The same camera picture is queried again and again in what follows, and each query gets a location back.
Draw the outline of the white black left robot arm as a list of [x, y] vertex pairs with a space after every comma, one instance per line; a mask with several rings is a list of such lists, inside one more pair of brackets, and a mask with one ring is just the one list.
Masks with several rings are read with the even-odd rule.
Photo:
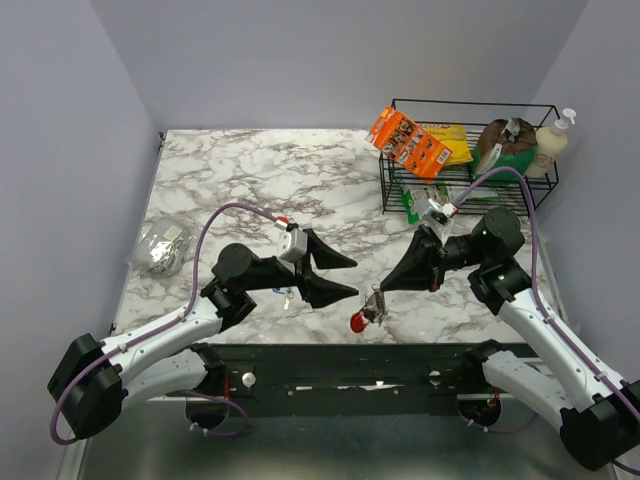
[[319, 276], [321, 270], [356, 267], [310, 228], [280, 232], [276, 254], [259, 257], [241, 243], [219, 253], [213, 278], [188, 303], [124, 334], [74, 339], [47, 390], [55, 402], [50, 435], [60, 444], [91, 438], [129, 405], [184, 390], [214, 393], [220, 368], [207, 361], [204, 340], [241, 323], [256, 307], [256, 290], [294, 288], [320, 309], [357, 295], [357, 289]]

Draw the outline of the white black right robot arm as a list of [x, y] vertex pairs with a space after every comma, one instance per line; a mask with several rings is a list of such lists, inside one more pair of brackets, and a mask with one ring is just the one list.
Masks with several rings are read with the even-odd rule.
[[469, 390], [489, 385], [527, 405], [559, 433], [574, 460], [595, 471], [639, 444], [639, 385], [601, 361], [558, 317], [516, 261], [524, 244], [518, 216], [504, 207], [486, 213], [467, 235], [442, 240], [445, 216], [420, 226], [382, 291], [435, 291], [446, 272], [471, 268], [476, 299], [510, 325], [551, 371], [546, 376], [512, 352], [492, 345], [464, 362], [460, 379]]

